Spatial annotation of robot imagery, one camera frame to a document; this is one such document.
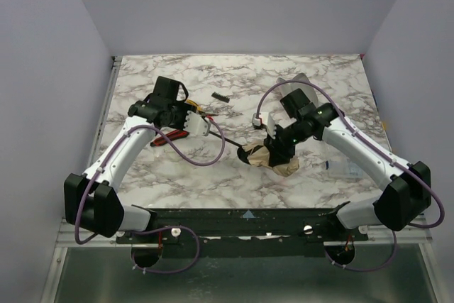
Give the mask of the pink umbrella case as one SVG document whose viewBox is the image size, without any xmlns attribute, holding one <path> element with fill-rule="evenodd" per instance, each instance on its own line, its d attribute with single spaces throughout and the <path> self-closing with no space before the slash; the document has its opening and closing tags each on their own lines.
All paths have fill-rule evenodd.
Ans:
<svg viewBox="0 0 454 303">
<path fill-rule="evenodd" d="M 294 81 L 297 83 L 286 83 L 276 88 L 276 91 L 283 98 L 289 93 L 293 92 L 296 89 L 300 89 L 306 95 L 306 97 L 312 102 L 316 107 L 319 106 L 319 98 L 317 97 L 316 91 L 313 87 L 309 86 L 309 78 L 302 72 L 297 74 L 294 78 Z"/>
</svg>

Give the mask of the beige umbrella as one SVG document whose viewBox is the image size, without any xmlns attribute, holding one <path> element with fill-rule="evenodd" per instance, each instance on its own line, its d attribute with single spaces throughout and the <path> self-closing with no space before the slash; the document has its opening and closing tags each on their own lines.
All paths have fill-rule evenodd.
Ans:
<svg viewBox="0 0 454 303">
<path fill-rule="evenodd" d="M 281 177 L 289 177 L 300 167 L 298 157 L 292 155 L 288 158 L 272 148 L 269 149 L 265 143 L 267 140 L 256 140 L 246 145 L 241 145 L 228 138 L 225 140 L 237 147 L 238 159 L 247 165 L 267 168 Z"/>
</svg>

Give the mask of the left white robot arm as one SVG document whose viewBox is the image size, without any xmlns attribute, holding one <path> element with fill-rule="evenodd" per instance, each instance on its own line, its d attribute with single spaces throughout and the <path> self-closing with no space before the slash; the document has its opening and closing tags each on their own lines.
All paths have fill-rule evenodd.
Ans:
<svg viewBox="0 0 454 303">
<path fill-rule="evenodd" d="M 151 227 L 152 212 L 122 204 L 117 191 L 142 149 L 162 128 L 183 128 L 191 107 L 178 94 L 186 91 L 181 82 L 158 77 L 153 91 L 129 107 L 121 131 L 104 153 L 81 175 L 67 177 L 65 219 L 74 225 L 78 244 L 84 242 L 78 234 L 82 228 L 94 236 L 112 237 L 118 231 Z"/>
</svg>

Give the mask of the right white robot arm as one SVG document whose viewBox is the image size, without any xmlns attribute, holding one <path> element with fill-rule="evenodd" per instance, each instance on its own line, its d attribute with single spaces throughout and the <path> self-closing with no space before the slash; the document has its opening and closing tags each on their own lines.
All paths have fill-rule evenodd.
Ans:
<svg viewBox="0 0 454 303">
<path fill-rule="evenodd" d="M 423 162 L 411 164 L 364 136 L 331 103 L 315 106 L 297 88 L 280 101 L 295 122 L 276 127 L 266 138 L 273 165 L 294 156 L 295 146 L 309 138 L 334 147 L 359 166 L 382 190 L 376 198 L 348 202 L 335 210 L 338 223 L 346 229 L 383 225 L 400 231 L 431 205 L 427 189 L 431 173 Z"/>
</svg>

